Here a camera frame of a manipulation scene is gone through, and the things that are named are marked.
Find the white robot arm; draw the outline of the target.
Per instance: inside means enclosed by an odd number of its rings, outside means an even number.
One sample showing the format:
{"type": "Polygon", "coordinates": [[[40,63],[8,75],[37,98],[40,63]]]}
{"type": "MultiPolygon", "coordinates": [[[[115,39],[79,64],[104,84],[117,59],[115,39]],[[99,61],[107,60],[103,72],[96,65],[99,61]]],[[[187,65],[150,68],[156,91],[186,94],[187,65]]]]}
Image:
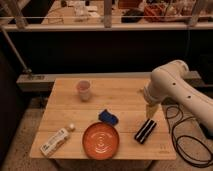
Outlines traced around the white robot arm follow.
{"type": "Polygon", "coordinates": [[[213,139],[213,99],[190,86],[184,76],[189,72],[183,60],[173,60],[155,68],[150,82],[143,88],[144,99],[150,105],[170,97],[187,108],[201,123],[205,133],[213,139]]]}

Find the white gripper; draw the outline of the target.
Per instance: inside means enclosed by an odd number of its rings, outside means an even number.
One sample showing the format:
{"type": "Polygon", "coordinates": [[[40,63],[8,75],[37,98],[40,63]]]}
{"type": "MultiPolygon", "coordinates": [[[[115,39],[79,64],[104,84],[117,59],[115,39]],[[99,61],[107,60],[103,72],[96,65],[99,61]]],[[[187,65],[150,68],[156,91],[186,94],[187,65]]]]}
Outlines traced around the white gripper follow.
{"type": "Polygon", "coordinates": [[[151,119],[158,110],[158,106],[156,104],[162,102],[164,94],[152,84],[148,84],[143,89],[143,95],[144,99],[149,104],[146,106],[146,118],[151,119]]]}

